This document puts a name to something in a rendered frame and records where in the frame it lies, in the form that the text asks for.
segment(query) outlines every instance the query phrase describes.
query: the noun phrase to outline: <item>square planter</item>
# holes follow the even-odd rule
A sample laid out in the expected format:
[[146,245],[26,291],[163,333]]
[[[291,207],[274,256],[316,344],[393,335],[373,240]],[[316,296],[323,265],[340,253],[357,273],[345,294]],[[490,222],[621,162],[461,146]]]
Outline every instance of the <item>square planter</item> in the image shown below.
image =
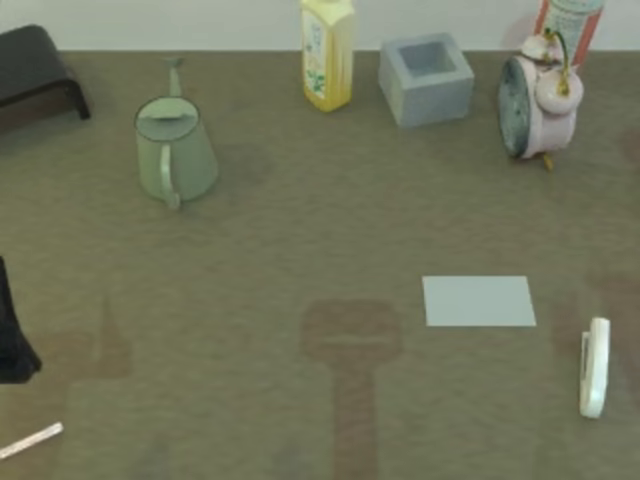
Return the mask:
[[469,113],[474,74],[448,33],[384,42],[378,81],[400,127]]

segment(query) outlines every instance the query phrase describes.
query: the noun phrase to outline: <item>white wall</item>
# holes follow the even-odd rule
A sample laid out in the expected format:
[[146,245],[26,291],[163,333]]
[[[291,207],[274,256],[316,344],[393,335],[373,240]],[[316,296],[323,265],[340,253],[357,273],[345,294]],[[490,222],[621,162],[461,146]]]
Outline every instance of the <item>white wall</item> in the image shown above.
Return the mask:
[[[464,49],[513,49],[539,0],[354,0],[358,49],[449,31]],[[299,0],[0,0],[0,31],[46,27],[61,50],[294,50]],[[640,0],[608,0],[592,44],[640,50]]]

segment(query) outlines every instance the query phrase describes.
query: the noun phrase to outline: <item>white cylindrical object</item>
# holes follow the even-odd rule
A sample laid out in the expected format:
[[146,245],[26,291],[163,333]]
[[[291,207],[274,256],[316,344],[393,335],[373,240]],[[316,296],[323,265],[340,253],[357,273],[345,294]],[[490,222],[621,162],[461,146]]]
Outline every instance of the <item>white cylindrical object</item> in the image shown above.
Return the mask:
[[20,440],[8,447],[5,447],[0,450],[0,461],[6,460],[13,455],[16,455],[27,448],[33,447],[39,443],[44,442],[45,440],[50,439],[51,437],[55,437],[56,435],[62,433],[64,427],[61,423],[54,423],[50,427],[45,428],[44,430],[40,430],[33,435]]
[[600,418],[609,378],[611,324],[606,318],[591,320],[591,329],[582,334],[580,365],[580,414]]
[[558,31],[567,44],[573,67],[584,63],[598,26],[605,0],[543,0],[535,33],[545,28]]

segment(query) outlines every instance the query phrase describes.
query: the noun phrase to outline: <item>pink alarm clock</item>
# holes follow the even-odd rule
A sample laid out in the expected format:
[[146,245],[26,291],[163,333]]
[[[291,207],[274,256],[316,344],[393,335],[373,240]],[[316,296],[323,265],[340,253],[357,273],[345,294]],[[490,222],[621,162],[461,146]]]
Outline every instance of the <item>pink alarm clock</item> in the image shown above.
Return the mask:
[[514,158],[550,153],[571,141],[584,87],[570,68],[562,35],[545,31],[529,37],[504,66],[498,93],[500,130]]

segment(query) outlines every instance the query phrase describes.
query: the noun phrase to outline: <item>clock foot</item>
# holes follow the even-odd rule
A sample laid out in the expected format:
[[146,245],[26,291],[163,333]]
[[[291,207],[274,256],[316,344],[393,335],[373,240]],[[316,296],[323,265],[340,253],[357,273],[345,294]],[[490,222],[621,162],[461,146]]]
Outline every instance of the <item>clock foot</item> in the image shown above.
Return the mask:
[[553,172],[553,159],[551,155],[548,153],[543,154],[542,161],[544,162],[544,168],[546,168],[548,172]]

